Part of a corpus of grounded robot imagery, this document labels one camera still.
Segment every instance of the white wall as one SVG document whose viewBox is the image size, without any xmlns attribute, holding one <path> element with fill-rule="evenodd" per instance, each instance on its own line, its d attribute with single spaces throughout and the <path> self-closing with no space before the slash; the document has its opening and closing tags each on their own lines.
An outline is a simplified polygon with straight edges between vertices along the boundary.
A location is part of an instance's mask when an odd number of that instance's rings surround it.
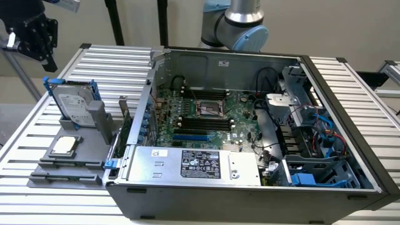
<svg viewBox="0 0 400 225">
<path fill-rule="evenodd" d="M 45 3 L 45 16 L 59 21 L 59 47 L 55 49 L 59 70 L 56 73 L 47 73 L 39 62 L 19 59 L 27 74 L 37 78 L 59 75 L 81 43 L 115 45 L 108 11 L 103 0 L 81 0 L 77 13 Z M 1 21 L 0 34 L 4 37 L 7 35 Z M 1 54 L 0 76 L 15 76 L 15 71 Z"/>
<path fill-rule="evenodd" d="M 159 44 L 156 0 L 123 0 L 132 45 Z M 400 59 L 399 0 L 261 0 L 269 40 L 264 52 L 344 57 L 357 70 Z M 169 0 L 169 44 L 196 47 L 201 0 Z"/>
<path fill-rule="evenodd" d="M 125 43 L 159 45 L 156 0 L 117 3 Z M 384 60 L 400 60 L 400 0 L 261 0 L 261 5 L 271 33 L 263 51 L 344 57 L 357 70 L 369 71 Z M 81 0 L 77 14 L 45 6 L 47 16 L 60 22 L 55 57 L 61 71 L 83 42 L 115 44 L 108 12 L 103 0 Z M 197 46 L 201 9 L 203 0 L 169 0 L 171 45 Z M 32 77 L 49 75 L 36 62 L 20 62 Z M 3 58 L 0 75 L 13 75 Z"/>
</svg>

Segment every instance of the power supply label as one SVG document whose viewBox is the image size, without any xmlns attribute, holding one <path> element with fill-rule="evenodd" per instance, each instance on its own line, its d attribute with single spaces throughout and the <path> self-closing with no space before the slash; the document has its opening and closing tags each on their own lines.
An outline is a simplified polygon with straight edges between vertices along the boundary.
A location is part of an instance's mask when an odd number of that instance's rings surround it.
<svg viewBox="0 0 400 225">
<path fill-rule="evenodd" d="M 185 178 L 220 179 L 220 153 L 181 151 L 180 175 Z"/>
</svg>

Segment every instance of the blue latch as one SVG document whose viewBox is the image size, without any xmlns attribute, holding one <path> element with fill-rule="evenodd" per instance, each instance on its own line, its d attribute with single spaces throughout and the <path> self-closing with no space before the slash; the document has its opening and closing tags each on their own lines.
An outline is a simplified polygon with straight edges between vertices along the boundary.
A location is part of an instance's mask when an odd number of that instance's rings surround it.
<svg viewBox="0 0 400 225">
<path fill-rule="evenodd" d="M 59 79 L 59 78 L 49 79 L 49 84 L 61 85 L 64 83 L 65 83 L 65 79 Z"/>
<path fill-rule="evenodd" d="M 333 184 L 317 184 L 311 173 L 296 173 L 292 175 L 292 183 L 297 187 L 340 188 L 347 184 L 347 180 L 341 180 Z"/>
<path fill-rule="evenodd" d="M 117 160 L 115 160 L 115 159 L 107 160 L 105 164 L 104 164 L 104 169 L 116 170 L 117 169 L 117 164 L 119 164 Z"/>
</svg>

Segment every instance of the motherboard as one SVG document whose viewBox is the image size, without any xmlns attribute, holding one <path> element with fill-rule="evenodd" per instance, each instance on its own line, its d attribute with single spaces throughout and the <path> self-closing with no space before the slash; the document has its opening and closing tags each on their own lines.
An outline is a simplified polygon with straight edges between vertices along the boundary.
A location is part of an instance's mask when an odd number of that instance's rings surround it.
<svg viewBox="0 0 400 225">
<path fill-rule="evenodd" d="M 239 91 L 159 90 L 157 146 L 256 151 L 252 139 L 260 131 L 249 96 Z"/>
</svg>

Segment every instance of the cpu socket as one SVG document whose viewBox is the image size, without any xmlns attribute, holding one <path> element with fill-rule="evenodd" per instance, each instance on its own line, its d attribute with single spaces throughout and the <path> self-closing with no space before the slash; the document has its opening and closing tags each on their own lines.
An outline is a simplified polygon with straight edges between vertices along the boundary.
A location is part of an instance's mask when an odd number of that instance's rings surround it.
<svg viewBox="0 0 400 225">
<path fill-rule="evenodd" d="M 223 101 L 197 101 L 196 114 L 199 116 L 223 117 Z"/>
</svg>

